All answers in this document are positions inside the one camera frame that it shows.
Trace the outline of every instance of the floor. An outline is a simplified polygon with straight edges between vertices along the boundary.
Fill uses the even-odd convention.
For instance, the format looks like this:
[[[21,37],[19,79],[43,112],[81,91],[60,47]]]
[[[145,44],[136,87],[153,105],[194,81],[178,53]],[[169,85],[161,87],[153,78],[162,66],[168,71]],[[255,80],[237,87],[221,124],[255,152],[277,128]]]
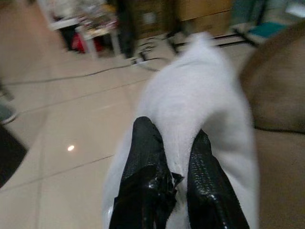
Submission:
[[[140,93],[153,72],[111,53],[93,61],[67,52],[34,4],[12,4],[0,13],[0,74],[19,115],[7,125],[29,152],[0,189],[1,229],[100,229],[102,186],[112,155],[133,121]],[[254,48],[223,48],[240,71]],[[158,41],[150,57],[175,56]],[[161,69],[166,63],[155,61]]]

